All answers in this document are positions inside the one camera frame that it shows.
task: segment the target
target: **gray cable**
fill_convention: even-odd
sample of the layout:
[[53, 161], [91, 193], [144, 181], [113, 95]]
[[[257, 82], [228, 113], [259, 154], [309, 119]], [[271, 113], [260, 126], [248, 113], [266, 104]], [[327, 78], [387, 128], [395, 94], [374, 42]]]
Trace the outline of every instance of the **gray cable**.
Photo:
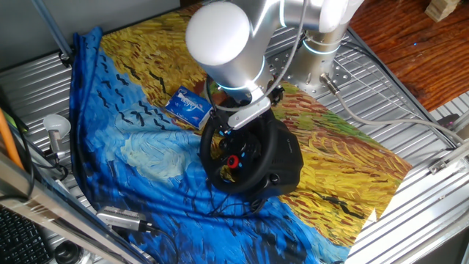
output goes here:
[[251, 107], [251, 105], [254, 105], [254, 104], [260, 102], [261, 100], [263, 100], [264, 98], [266, 98], [277, 87], [277, 85], [280, 83], [280, 81], [284, 77], [285, 73], [287, 72], [288, 67], [292, 63], [293, 56], [295, 55], [295, 52], [298, 48], [298, 43], [300, 42], [300, 38], [301, 38], [301, 32], [303, 31], [303, 21], [304, 21], [304, 18], [306, 16], [306, 9], [307, 9], [307, 6], [308, 6], [308, 1], [309, 0], [304, 0], [303, 1], [303, 11], [301, 13], [300, 25], [298, 26], [298, 33], [296, 35], [295, 43], [293, 44], [292, 52], [290, 53], [290, 56], [288, 57], [287, 63], [285, 64], [284, 69], [280, 72], [280, 75], [278, 75], [278, 77], [274, 81], [274, 83], [269, 87], [269, 89], [267, 89], [266, 93], [263, 94], [259, 99], [255, 100], [254, 102], [249, 103], [247, 106], [229, 107], [229, 108], [228, 107], [223, 107], [223, 106], [216, 106], [218, 109], [220, 109], [222, 111], [231, 111], [231, 112], [236, 112], [236, 111], [241, 111], [243, 109], [248, 109], [249, 107]]
[[371, 121], [371, 120], [365, 120], [358, 115], [354, 114], [352, 110], [347, 106], [347, 104], [344, 101], [344, 98], [340, 95], [340, 92], [336, 93], [337, 100], [339, 100], [340, 104], [344, 107], [344, 110], [349, 113], [349, 115], [354, 119], [359, 121], [360, 123], [367, 124], [367, 125], [394, 125], [394, 124], [401, 124], [401, 123], [415, 123], [415, 124], [421, 124], [421, 125], [427, 125], [429, 127], [433, 127], [441, 131], [442, 133], [445, 133], [449, 136], [451, 136], [454, 140], [458, 141], [458, 143], [464, 144], [464, 140], [461, 139], [458, 135], [456, 135], [455, 132], [450, 131], [447, 128], [442, 127], [441, 125], [437, 125], [433, 122], [425, 121], [425, 120], [412, 120], [412, 119], [399, 119], [399, 120], [386, 120], [386, 121]]

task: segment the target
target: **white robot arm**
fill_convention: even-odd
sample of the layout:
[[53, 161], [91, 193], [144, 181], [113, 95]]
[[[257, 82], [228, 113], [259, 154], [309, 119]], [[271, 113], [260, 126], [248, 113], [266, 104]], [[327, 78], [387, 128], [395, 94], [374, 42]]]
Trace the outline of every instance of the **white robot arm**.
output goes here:
[[289, 81], [308, 89], [320, 83], [321, 73], [330, 70], [340, 39], [362, 2], [233, 0], [214, 2], [197, 11], [186, 30], [189, 52], [229, 96], [237, 102], [251, 102], [233, 114], [228, 125], [239, 129], [270, 108], [269, 98], [259, 100], [273, 79], [264, 58], [265, 49], [275, 30], [298, 26], [303, 4], [306, 4], [304, 29], [322, 39], [316, 43], [310, 37], [300, 48], [299, 52], [309, 53], [309, 61], [294, 57]]

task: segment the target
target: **blue fabric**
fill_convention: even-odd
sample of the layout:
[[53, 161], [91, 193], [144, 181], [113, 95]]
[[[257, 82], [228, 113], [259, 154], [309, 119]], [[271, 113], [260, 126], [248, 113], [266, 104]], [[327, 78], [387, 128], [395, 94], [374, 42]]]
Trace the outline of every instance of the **blue fabric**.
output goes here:
[[[334, 263], [350, 249], [334, 246], [277, 198], [258, 216], [207, 216], [222, 202], [226, 215], [245, 213], [241, 199], [210, 188], [197, 155], [200, 137], [182, 130], [147, 102], [100, 48], [102, 31], [74, 37], [77, 56], [70, 95], [73, 171], [93, 207], [144, 213], [174, 237], [180, 263]], [[175, 263], [164, 236], [129, 239], [162, 263]]]

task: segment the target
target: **metal clamp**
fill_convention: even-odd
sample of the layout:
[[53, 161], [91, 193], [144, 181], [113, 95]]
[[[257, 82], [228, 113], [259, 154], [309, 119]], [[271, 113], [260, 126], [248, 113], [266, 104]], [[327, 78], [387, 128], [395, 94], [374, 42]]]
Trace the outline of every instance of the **metal clamp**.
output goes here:
[[329, 91], [333, 94], [336, 95], [340, 92], [339, 88], [332, 82], [332, 80], [329, 78], [329, 75], [326, 73], [322, 73], [320, 75], [320, 81], [322, 84], [328, 87]]
[[455, 164], [467, 155], [469, 155], [469, 142], [462, 144], [457, 149], [450, 152], [448, 155], [442, 157], [439, 161], [431, 165], [429, 167], [429, 170], [433, 175], [435, 175], [440, 170], [445, 169], [452, 164]]

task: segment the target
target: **silver tube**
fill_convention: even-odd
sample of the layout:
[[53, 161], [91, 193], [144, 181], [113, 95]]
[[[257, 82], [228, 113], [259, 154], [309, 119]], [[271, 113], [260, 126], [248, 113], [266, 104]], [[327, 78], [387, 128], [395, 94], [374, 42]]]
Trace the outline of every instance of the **silver tube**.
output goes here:
[[68, 45], [67, 41], [64, 38], [64, 35], [57, 26], [56, 21], [53, 19], [52, 15], [49, 13], [46, 5], [43, 0], [31, 0], [34, 7], [36, 7], [38, 13], [41, 15], [45, 24], [49, 28], [49, 31], [52, 34], [53, 39], [56, 41], [62, 53], [68, 58], [72, 58], [72, 49]]

